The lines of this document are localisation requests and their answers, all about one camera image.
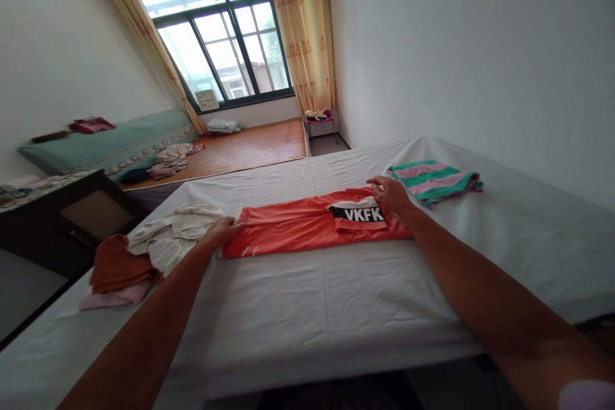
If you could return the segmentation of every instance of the embroidered curtain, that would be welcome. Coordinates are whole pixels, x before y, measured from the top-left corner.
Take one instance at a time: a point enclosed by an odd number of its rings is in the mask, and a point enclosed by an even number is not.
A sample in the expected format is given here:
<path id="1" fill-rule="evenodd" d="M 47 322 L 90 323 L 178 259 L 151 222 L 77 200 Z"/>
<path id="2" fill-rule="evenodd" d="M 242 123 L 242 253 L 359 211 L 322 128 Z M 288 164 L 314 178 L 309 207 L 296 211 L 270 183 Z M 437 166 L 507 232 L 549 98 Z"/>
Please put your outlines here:
<path id="1" fill-rule="evenodd" d="M 194 129 L 198 134 L 207 133 L 203 122 L 194 111 L 192 105 L 186 98 L 186 93 L 181 85 L 177 72 L 173 67 L 171 59 L 168 57 L 167 50 L 162 43 L 154 23 L 147 14 L 145 6 L 141 0 L 111 0 L 121 16 L 124 18 L 130 29 L 135 33 L 142 49 L 147 57 L 151 59 L 156 68 L 171 84 L 171 87 L 181 98 L 184 109 L 188 114 Z"/>
<path id="2" fill-rule="evenodd" d="M 301 110 L 335 107 L 328 0 L 275 0 L 288 68 Z"/>

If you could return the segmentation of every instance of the red clothing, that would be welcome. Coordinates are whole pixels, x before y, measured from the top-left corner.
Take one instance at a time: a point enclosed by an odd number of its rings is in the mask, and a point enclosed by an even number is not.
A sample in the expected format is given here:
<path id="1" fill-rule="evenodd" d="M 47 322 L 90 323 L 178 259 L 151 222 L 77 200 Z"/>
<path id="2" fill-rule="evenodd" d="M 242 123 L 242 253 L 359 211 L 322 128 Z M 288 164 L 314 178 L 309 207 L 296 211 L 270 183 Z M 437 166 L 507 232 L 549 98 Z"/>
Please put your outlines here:
<path id="1" fill-rule="evenodd" d="M 329 207 L 373 198 L 372 189 L 346 189 L 294 202 L 243 208 L 246 226 L 222 251 L 223 258 L 297 252 L 356 242 L 412 238 L 403 223 L 385 209 L 370 205 L 347 213 Z"/>
<path id="2" fill-rule="evenodd" d="M 92 294 L 121 290 L 142 281 L 159 285 L 165 276 L 152 266 L 149 255 L 133 255 L 127 250 L 128 237 L 113 235 L 96 248 L 90 277 Z"/>

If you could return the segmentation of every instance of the bamboo mat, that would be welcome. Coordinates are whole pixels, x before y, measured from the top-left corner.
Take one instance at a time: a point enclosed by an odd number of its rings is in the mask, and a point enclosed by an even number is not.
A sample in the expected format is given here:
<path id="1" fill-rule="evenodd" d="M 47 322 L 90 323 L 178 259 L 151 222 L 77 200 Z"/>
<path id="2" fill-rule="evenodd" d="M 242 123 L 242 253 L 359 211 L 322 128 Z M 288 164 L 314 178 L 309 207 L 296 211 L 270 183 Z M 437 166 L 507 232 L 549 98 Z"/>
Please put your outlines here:
<path id="1" fill-rule="evenodd" d="M 204 144 L 205 149 L 186 157 L 190 165 L 174 176 L 159 180 L 152 178 L 138 184 L 123 186 L 125 191 L 190 181 L 274 163 L 297 160 L 308 156 L 306 135 L 301 118 L 269 125 L 246 128 L 232 135 L 205 135 L 192 142 Z"/>

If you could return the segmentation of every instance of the pink stool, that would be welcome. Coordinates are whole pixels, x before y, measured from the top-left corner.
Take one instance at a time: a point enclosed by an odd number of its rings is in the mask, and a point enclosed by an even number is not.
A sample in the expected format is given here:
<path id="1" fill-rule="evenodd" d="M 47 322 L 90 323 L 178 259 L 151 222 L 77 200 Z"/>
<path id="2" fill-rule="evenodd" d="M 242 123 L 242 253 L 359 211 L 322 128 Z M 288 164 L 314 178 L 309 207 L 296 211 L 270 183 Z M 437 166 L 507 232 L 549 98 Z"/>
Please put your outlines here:
<path id="1" fill-rule="evenodd" d="M 338 141 L 338 130 L 335 128 L 335 121 L 333 120 L 333 112 L 327 110 L 327 111 L 324 111 L 323 114 L 327 116 L 326 119 L 322 119 L 322 120 L 309 120 L 306 117 L 305 122 L 306 122 L 306 125 L 307 125 L 307 137 L 308 137 L 308 139 L 312 137 L 312 130 L 310 128 L 312 124 L 331 122 L 333 124 L 333 133 L 335 133 L 335 144 L 339 144 L 340 142 Z"/>

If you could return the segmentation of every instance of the black and white logo patch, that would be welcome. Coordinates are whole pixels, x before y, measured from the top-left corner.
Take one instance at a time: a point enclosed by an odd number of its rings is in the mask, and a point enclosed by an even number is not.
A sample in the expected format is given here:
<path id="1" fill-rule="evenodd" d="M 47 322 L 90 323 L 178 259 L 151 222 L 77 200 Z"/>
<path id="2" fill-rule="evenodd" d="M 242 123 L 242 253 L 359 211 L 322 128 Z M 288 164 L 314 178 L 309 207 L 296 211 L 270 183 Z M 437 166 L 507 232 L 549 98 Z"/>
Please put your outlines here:
<path id="1" fill-rule="evenodd" d="M 380 207 L 340 208 L 336 206 L 330 206 L 328 210 L 333 213 L 334 218 L 342 218 L 357 222 L 384 221 L 384 217 L 381 214 Z"/>

